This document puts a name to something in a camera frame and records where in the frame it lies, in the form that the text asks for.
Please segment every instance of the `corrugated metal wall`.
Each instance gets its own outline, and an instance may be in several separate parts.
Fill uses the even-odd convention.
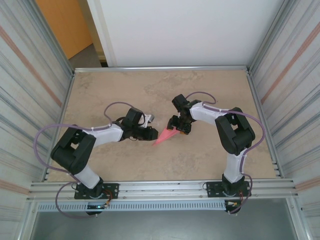
[[[257,94],[285,177],[320,238],[320,1],[295,1],[261,61]]]
[[[34,136],[58,121],[72,78],[33,11],[30,1],[0,1],[0,239],[14,237],[30,184],[42,180]],[[54,133],[39,139],[44,159]]]

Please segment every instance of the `orange door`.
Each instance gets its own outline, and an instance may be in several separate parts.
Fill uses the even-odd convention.
[[[78,0],[36,0],[36,3],[68,59],[93,43]]]

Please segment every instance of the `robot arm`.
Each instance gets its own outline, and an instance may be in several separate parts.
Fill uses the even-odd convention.
[[[89,131],[69,127],[50,156],[83,184],[82,189],[86,195],[97,198],[101,195],[103,180],[88,165],[92,149],[128,138],[155,140],[158,138],[158,131],[148,126],[153,120],[153,115],[144,115],[142,111],[132,107],[125,117],[114,121],[110,127],[99,127],[101,130],[92,128]]]
[[[172,130],[175,127],[178,131],[188,135],[191,132],[191,124],[195,121],[204,121],[217,127],[221,144],[227,151],[226,169],[222,175],[224,192],[228,196],[237,193],[245,179],[240,172],[241,158],[256,137],[246,117],[224,113],[222,109],[212,106],[210,108],[217,109],[217,111],[206,109],[201,101],[190,102],[182,94],[176,96],[172,103],[179,115],[174,115],[169,120],[167,129]],[[242,112],[238,107],[231,111]]]

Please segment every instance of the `pink fabric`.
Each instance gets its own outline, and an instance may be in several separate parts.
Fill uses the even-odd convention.
[[[155,143],[153,144],[154,145],[157,145],[171,137],[173,137],[174,135],[180,133],[180,131],[176,130],[176,128],[174,128],[173,130],[168,130],[168,129],[164,129],[162,131],[162,133],[160,134],[160,136],[158,137],[158,139],[155,141]]]

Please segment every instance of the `beige stone surface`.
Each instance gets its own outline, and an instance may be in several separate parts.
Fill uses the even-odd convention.
[[[75,76],[64,123],[82,127],[106,125],[105,107],[124,101],[145,114],[154,114],[151,125],[161,132],[169,118],[177,114],[172,99],[195,91],[213,94],[216,107],[239,107],[258,117],[244,71],[86,72]],[[190,97],[194,99],[211,100],[203,94]],[[127,111],[128,106],[118,104],[107,113],[115,120]],[[257,141],[262,131],[254,121],[249,122]],[[226,167],[227,153],[221,146],[217,129],[205,122],[194,122],[189,135],[178,134],[159,145],[152,144],[153,141],[126,139],[101,145],[93,149],[89,165],[105,181],[220,179]],[[248,153],[244,170],[253,178],[275,177],[265,141]],[[48,180],[67,181],[70,177],[52,171]]]

